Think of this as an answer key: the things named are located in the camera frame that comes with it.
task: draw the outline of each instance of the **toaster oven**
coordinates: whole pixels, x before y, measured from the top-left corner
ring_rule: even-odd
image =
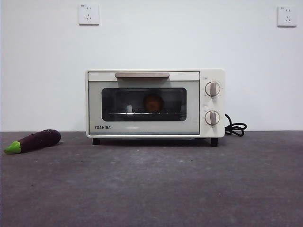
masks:
[[[225,72],[88,70],[86,135],[102,138],[211,138],[224,136]]]

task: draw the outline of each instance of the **oven window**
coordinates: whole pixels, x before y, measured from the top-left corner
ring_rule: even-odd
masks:
[[[106,122],[184,121],[186,90],[172,88],[105,88],[102,119]]]

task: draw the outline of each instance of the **timer knob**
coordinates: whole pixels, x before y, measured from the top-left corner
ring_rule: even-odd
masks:
[[[217,82],[209,82],[205,86],[205,92],[211,97],[216,96],[220,92],[220,85]]]
[[[216,125],[220,120],[220,115],[216,111],[209,111],[205,114],[205,121],[209,125]]]

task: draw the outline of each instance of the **wall outlet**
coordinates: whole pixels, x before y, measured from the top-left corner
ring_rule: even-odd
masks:
[[[79,5],[78,21],[80,25],[98,25],[99,24],[99,5]]]
[[[296,27],[297,12],[292,6],[278,7],[278,27]]]

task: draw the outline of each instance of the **eggplant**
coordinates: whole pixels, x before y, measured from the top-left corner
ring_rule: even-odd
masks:
[[[57,130],[46,129],[12,142],[12,144],[4,150],[4,153],[24,153],[31,150],[50,147],[57,144],[60,139],[61,134]]]

